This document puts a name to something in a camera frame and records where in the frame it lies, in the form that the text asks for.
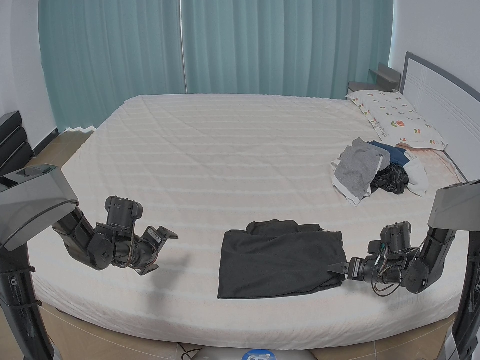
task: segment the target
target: clothing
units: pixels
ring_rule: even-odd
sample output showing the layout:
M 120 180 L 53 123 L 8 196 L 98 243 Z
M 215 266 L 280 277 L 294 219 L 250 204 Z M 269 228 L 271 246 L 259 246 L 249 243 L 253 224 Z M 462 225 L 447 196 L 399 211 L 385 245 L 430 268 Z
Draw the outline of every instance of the clothing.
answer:
M 389 164 L 390 153 L 387 150 L 358 137 L 338 159 L 332 161 L 332 184 L 347 201 L 357 206 L 363 196 L 370 194 L 370 183 L 375 174 Z
M 405 156 L 406 149 L 400 147 L 393 147 L 388 144 L 383 144 L 378 141 L 367 141 L 368 144 L 372 144 L 373 146 L 383 148 L 390 153 L 390 163 L 405 165 L 409 162 L 408 157 Z
M 345 280 L 328 272 L 345 262 L 342 233 L 293 220 L 251 222 L 225 232 L 218 272 L 219 299 L 251 299 L 309 294 Z
M 409 177 L 400 164 L 391 163 L 384 170 L 378 171 L 370 183 L 372 193 L 381 188 L 387 192 L 400 195 L 409 184 Z
M 424 196 L 428 189 L 428 177 L 422 161 L 410 151 L 405 151 L 405 156 L 409 158 L 403 168 L 408 175 L 408 186 L 410 192 L 418 196 Z

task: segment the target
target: black furniture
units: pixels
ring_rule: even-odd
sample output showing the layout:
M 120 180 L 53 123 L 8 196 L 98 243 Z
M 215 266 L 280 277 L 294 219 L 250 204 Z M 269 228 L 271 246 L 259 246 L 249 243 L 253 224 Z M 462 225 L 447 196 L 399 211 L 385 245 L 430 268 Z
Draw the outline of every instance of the black furniture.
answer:
M 378 63 L 378 69 L 369 69 L 369 73 L 376 76 L 376 83 L 367 83 L 359 81 L 349 81 L 347 93 L 363 90 L 376 90 L 383 92 L 392 92 L 400 87 L 400 72 L 389 68 L 383 63 Z
M 20 112 L 0 117 L 0 176 L 23 168 L 32 157 Z

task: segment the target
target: headboard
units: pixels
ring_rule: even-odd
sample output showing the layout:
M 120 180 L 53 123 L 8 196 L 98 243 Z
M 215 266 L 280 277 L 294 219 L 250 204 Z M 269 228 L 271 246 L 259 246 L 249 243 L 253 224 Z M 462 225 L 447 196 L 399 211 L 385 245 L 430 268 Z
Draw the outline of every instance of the headboard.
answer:
M 445 153 L 465 179 L 480 179 L 480 93 L 411 52 L 400 93 L 447 141 Z

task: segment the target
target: curtain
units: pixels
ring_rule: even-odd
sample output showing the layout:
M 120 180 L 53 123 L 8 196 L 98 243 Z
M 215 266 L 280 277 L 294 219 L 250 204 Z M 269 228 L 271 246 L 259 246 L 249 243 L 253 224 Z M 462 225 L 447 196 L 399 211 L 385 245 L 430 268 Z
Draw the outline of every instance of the curtain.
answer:
M 342 98 L 388 63 L 393 0 L 181 0 L 189 93 Z
M 186 93 L 179 0 L 39 0 L 58 130 L 99 126 L 136 95 Z

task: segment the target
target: white label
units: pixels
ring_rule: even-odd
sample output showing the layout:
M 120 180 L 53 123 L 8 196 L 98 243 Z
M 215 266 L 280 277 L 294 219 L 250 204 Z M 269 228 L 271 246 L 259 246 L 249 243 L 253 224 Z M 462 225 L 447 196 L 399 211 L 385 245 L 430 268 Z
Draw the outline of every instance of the white label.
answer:
M 147 231 L 156 240 L 157 243 L 160 243 L 162 241 L 162 239 L 155 233 L 153 228 L 148 227 Z
M 359 273 L 360 259 L 355 259 L 355 267 L 353 268 L 353 277 L 356 278 Z

